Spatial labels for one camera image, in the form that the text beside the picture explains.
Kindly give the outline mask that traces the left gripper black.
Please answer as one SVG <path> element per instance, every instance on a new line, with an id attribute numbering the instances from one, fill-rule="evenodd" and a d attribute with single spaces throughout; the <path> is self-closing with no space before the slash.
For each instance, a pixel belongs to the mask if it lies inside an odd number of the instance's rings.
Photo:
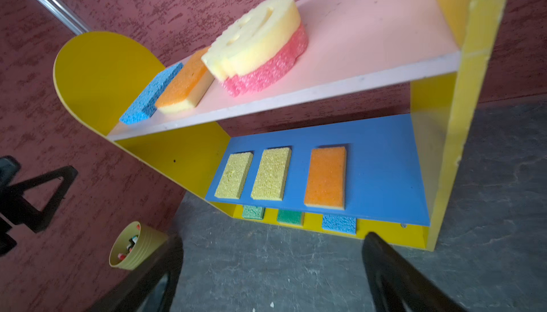
<path id="1" fill-rule="evenodd" d="M 1 158 L 1 256 L 17 245 L 7 220 L 36 234 L 46 230 L 78 176 L 77 169 L 65 166 L 10 185 L 20 168 L 12 156 Z"/>

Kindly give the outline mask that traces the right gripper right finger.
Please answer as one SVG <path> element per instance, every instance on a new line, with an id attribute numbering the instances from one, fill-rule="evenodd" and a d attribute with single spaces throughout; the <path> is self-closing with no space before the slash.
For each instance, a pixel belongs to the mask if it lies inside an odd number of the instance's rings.
<path id="1" fill-rule="evenodd" d="M 362 258 L 376 311 L 463 311 L 379 235 L 366 235 Z"/>

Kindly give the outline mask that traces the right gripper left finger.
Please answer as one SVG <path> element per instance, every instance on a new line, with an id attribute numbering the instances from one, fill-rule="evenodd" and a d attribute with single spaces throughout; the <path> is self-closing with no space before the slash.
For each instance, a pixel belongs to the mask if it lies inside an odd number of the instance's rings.
<path id="1" fill-rule="evenodd" d="M 179 235 L 170 236 L 152 255 L 88 311 L 169 311 L 184 260 Z"/>

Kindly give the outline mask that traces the blue sponge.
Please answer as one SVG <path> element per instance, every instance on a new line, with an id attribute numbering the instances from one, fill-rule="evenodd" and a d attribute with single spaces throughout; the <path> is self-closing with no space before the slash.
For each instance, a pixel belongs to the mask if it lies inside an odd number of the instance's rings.
<path id="1" fill-rule="evenodd" d="M 124 114 L 122 114 L 119 121 L 125 125 L 132 125 L 151 118 L 157 110 L 155 103 L 158 98 L 164 93 L 175 76 L 183 69 L 183 66 L 183 63 L 176 63 L 159 72 L 132 102 Z"/>
<path id="2" fill-rule="evenodd" d="M 356 235 L 357 219 L 342 215 L 324 215 L 322 229 L 330 232 Z"/>

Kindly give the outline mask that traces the tan sponge green scrub back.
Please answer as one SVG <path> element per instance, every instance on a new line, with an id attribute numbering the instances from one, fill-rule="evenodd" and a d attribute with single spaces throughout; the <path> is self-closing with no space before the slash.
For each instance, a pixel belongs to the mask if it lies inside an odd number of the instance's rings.
<path id="1" fill-rule="evenodd" d="M 277 222 L 281 225 L 302 227 L 304 215 L 303 212 L 280 209 L 277 215 Z"/>

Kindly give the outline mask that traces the yellow cellulose sponge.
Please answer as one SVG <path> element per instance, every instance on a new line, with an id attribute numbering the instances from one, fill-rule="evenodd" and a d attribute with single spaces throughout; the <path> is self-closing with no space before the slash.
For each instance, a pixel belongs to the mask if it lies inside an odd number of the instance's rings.
<path id="1" fill-rule="evenodd" d="M 252 152 L 234 153 L 229 156 L 215 191 L 216 198 L 241 198 L 253 157 Z"/>
<path id="2" fill-rule="evenodd" d="M 251 198 L 282 201 L 290 161 L 291 148 L 272 148 L 263 151 Z"/>

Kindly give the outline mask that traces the green cellulose sponge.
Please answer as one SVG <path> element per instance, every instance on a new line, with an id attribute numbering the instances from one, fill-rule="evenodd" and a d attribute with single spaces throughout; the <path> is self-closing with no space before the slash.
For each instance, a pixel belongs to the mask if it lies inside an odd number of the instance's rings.
<path id="1" fill-rule="evenodd" d="M 243 219 L 252 219 L 252 220 L 262 220 L 264 218 L 266 209 L 263 207 L 243 206 L 242 218 Z"/>

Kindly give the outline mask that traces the smiley face yellow sponge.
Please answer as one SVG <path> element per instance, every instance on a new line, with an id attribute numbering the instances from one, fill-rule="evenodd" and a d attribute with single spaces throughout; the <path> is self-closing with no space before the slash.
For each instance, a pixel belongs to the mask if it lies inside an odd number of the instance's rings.
<path id="1" fill-rule="evenodd" d="M 202 61 L 232 97 L 283 78 L 309 45 L 295 0 L 266 0 L 222 32 Z"/>

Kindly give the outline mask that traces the yellow shelf with coloured boards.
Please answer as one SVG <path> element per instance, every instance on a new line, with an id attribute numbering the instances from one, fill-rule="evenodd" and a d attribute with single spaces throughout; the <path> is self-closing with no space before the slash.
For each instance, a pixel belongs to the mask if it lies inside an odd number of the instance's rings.
<path id="1" fill-rule="evenodd" d="M 119 119 L 162 63 L 139 42 L 107 31 L 72 38 L 58 53 L 54 87 L 67 111 L 172 182 L 229 217 L 254 205 L 263 151 L 291 148 L 282 201 L 262 201 L 265 224 L 280 209 L 302 211 L 306 231 L 322 229 L 327 209 L 304 204 L 311 152 L 345 147 L 346 203 L 356 235 L 435 247 L 507 0 L 299 0 L 309 47 L 265 91 L 229 96 L 213 84 L 193 111 Z M 232 137 L 219 125 L 258 112 L 301 108 L 327 98 L 410 84 L 410 112 L 344 123 L 312 123 Z M 240 199 L 215 191 L 231 154 L 254 154 Z"/>

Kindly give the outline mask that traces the yellow-green pen cup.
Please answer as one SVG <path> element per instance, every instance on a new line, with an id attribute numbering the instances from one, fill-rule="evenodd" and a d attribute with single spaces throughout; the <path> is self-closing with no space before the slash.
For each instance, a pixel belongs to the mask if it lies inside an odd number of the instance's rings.
<path id="1" fill-rule="evenodd" d="M 168 235 L 135 221 L 119 234 L 109 255 L 109 265 L 115 269 L 134 270 L 158 250 Z"/>

